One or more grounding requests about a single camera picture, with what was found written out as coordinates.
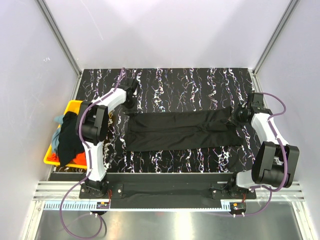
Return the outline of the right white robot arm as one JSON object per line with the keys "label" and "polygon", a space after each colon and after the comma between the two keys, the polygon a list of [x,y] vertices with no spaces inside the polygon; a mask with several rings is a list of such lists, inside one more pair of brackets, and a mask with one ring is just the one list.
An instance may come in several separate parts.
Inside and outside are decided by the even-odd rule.
{"label": "right white robot arm", "polygon": [[265,95],[249,93],[247,102],[239,105],[230,118],[233,124],[250,124],[260,141],[252,168],[234,173],[226,185],[228,195],[235,199],[257,188],[275,193],[289,188],[294,180],[300,150],[283,138],[274,121],[287,108],[284,106],[281,112],[273,113],[265,106]]}

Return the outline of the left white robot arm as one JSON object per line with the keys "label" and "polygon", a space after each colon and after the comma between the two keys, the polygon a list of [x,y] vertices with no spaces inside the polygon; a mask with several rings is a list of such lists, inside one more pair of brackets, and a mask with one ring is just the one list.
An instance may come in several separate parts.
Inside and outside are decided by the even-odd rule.
{"label": "left white robot arm", "polygon": [[103,144],[108,134],[109,113],[120,105],[133,108],[139,90],[136,79],[125,77],[105,95],[80,104],[75,131],[84,147],[87,165],[86,176],[80,183],[82,191],[88,191],[97,198],[108,193],[108,184],[104,180]]}

